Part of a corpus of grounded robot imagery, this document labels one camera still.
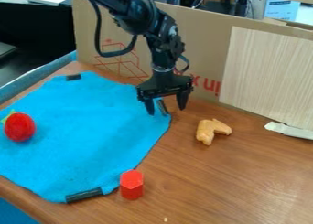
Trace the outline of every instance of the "wooden table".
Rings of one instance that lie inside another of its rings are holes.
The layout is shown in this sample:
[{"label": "wooden table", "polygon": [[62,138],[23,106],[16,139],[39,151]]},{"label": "wooden table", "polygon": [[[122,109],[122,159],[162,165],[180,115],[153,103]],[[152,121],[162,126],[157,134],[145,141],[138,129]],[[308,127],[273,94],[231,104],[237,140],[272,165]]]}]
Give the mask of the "wooden table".
[{"label": "wooden table", "polygon": [[[85,70],[114,78],[79,63],[52,76]],[[145,195],[138,200],[125,200],[115,191],[53,204],[4,178],[0,195],[47,223],[313,223],[310,141],[268,132],[268,119],[216,103],[190,100],[183,112],[175,99],[166,103],[173,121],[138,167],[145,175]],[[208,147],[196,141],[195,131],[199,120],[211,118],[229,124],[233,134],[217,135]]]}]

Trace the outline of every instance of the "floor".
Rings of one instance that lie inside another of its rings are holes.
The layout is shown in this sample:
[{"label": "floor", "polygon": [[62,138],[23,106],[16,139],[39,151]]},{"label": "floor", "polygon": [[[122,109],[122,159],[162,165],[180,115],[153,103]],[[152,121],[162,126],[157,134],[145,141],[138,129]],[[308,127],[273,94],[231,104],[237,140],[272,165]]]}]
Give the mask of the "floor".
[{"label": "floor", "polygon": [[37,224],[35,220],[0,198],[0,223]]}]

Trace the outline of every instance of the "orange toy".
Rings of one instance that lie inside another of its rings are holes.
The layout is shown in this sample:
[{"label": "orange toy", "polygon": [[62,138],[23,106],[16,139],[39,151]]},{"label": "orange toy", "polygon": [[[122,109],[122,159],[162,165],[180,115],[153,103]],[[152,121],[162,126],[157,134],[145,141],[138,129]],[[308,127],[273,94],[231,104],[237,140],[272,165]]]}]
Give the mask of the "orange toy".
[{"label": "orange toy", "polygon": [[230,135],[232,128],[228,125],[213,119],[212,120],[201,120],[197,130],[197,140],[202,141],[205,145],[210,145],[214,138],[214,133],[222,133]]}]

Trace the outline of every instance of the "red hexagonal block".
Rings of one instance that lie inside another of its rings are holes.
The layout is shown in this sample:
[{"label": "red hexagonal block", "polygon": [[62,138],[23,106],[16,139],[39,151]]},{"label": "red hexagonal block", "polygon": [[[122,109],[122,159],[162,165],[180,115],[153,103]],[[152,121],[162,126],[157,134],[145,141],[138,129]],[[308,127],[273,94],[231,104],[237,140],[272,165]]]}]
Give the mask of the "red hexagonal block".
[{"label": "red hexagonal block", "polygon": [[122,173],[120,187],[122,197],[137,199],[143,196],[144,175],[134,169]]}]

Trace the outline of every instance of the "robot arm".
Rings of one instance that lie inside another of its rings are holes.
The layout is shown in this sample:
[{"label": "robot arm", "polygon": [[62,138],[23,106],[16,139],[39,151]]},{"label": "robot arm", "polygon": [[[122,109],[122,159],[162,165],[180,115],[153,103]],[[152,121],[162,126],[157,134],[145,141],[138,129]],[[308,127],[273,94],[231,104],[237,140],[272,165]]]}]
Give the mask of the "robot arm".
[{"label": "robot arm", "polygon": [[[149,114],[155,112],[153,99],[176,94],[180,110],[186,107],[188,96],[193,91],[192,78],[173,73],[185,44],[181,41],[175,20],[159,10],[153,0],[89,0],[97,18],[95,47],[103,57],[120,56],[133,50],[137,36],[143,35],[152,54],[153,75],[150,80],[137,86],[138,100],[142,101]],[[124,50],[102,52],[100,46],[101,13],[97,4],[104,6],[113,16],[117,26],[133,35],[131,43]]]}]

